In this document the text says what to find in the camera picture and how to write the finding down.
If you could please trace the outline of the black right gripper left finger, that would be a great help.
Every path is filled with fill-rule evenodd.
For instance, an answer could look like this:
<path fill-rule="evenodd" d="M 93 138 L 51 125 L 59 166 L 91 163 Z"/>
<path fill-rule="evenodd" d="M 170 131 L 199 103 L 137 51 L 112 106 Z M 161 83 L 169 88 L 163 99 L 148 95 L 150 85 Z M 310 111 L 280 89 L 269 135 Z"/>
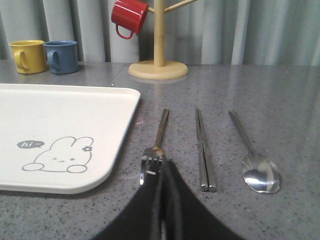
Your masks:
<path fill-rule="evenodd" d="M 144 184 L 95 240 L 160 240 L 163 218 L 163 166 L 166 157 L 147 161 Z"/>

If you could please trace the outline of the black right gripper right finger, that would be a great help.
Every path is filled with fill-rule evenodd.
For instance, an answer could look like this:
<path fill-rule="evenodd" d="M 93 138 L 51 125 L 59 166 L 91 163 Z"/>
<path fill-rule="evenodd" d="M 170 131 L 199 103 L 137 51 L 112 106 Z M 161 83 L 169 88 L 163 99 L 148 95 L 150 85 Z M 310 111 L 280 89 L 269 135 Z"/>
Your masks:
<path fill-rule="evenodd" d="M 161 203 L 167 240 L 240 240 L 197 199 L 176 165 L 161 167 Z"/>

